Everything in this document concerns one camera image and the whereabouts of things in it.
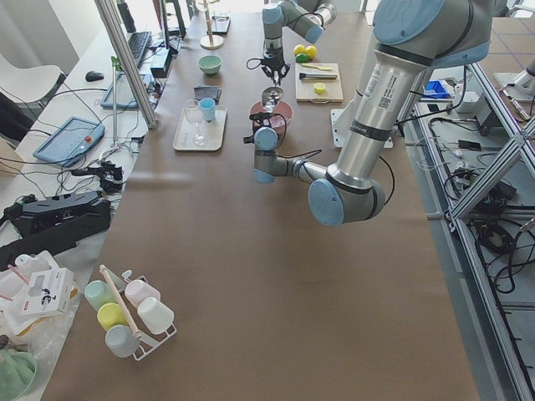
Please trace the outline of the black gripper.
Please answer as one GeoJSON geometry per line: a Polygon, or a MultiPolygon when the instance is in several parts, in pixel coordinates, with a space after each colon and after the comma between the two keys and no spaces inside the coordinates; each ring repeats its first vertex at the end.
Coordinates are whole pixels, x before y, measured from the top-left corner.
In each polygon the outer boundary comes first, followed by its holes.
{"type": "Polygon", "coordinates": [[[262,71],[271,83],[273,83],[273,74],[276,74],[276,83],[280,84],[290,70],[290,65],[284,61],[281,48],[266,48],[262,55],[261,65],[262,71]]]}
{"type": "Polygon", "coordinates": [[[252,129],[258,130],[262,127],[276,129],[275,118],[278,113],[256,112],[249,115],[249,120],[252,122],[252,129]]]}

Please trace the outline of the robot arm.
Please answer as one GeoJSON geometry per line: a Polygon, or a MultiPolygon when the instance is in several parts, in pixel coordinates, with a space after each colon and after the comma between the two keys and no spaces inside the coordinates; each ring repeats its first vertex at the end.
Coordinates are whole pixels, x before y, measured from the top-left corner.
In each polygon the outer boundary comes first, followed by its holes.
{"type": "Polygon", "coordinates": [[[418,76],[475,63],[490,47],[492,1],[383,1],[373,19],[360,89],[344,109],[347,138],[329,166],[278,154],[278,137],[263,126],[252,135],[254,178],[293,176],[309,183],[308,204],[326,226],[368,220],[385,204],[371,171],[418,76]]]}
{"type": "Polygon", "coordinates": [[[315,44],[326,25],[337,17],[336,7],[327,1],[306,8],[298,1],[269,3],[262,9],[263,53],[260,61],[262,71],[274,86],[279,86],[290,66],[284,60],[283,29],[290,28],[306,42],[315,44]]]}

